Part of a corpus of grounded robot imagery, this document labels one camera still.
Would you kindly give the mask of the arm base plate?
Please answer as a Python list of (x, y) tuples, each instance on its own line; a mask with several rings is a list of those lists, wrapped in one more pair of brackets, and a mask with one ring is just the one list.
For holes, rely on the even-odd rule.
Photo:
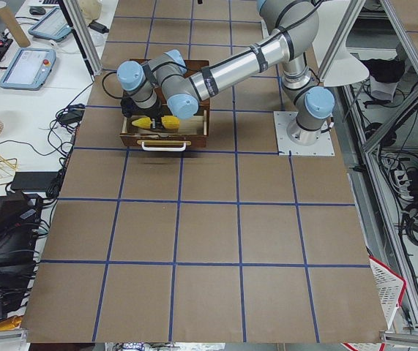
[(297, 124), (295, 111), (275, 111), (275, 132), (280, 156), (334, 156), (328, 123), (317, 131), (306, 131)]

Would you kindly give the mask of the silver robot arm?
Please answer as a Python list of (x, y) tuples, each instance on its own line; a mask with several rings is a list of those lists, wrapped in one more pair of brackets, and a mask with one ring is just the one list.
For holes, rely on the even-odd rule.
[(242, 52), (187, 76), (180, 52), (171, 50), (144, 64), (122, 63), (117, 79), (144, 115), (162, 116), (161, 101), (155, 92), (160, 88), (171, 114), (188, 119), (196, 114), (200, 102), (282, 64), (282, 87), (297, 109), (296, 118), (287, 128), (288, 137), (299, 145), (310, 146), (317, 141), (335, 106), (332, 93), (313, 82), (303, 60), (318, 33), (320, 6), (311, 1), (258, 1), (257, 10), (269, 36)]

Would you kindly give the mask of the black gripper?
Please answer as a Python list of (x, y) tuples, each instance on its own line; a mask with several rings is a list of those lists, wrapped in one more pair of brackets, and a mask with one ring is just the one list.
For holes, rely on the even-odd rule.
[(164, 109), (161, 104), (153, 104), (144, 110), (144, 115), (150, 117), (150, 129), (164, 129), (161, 117), (164, 116)]

